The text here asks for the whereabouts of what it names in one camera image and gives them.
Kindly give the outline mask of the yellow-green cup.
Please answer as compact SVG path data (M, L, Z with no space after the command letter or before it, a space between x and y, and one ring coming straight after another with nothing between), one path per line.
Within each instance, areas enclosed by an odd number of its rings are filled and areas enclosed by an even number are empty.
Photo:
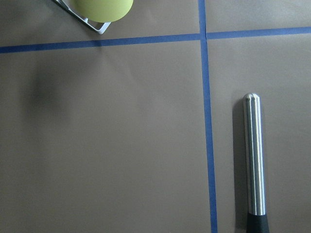
M100 23L123 18L131 9L133 0L70 0L71 6L82 16Z

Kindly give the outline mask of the steel muddler with black tip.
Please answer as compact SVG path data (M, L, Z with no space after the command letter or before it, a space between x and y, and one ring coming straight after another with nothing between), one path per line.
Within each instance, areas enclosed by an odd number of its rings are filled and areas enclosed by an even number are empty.
M260 97L247 93L243 97L245 150L247 164L248 233L268 233L266 213L264 157L261 130Z

